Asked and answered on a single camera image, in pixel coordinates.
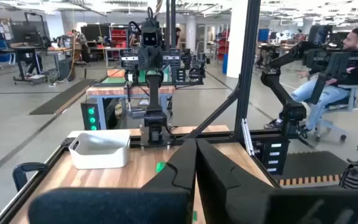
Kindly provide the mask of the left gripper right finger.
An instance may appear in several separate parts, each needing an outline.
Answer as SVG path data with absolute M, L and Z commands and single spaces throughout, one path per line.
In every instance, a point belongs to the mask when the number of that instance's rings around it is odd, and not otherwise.
M 358 190 L 276 189 L 203 139 L 197 181 L 207 223 L 358 223 Z

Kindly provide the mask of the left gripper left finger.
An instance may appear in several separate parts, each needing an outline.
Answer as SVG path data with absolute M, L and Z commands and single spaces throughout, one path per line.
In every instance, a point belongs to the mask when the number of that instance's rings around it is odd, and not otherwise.
M 29 205 L 30 223 L 191 223 L 197 143 L 187 139 L 141 188 L 60 188 Z

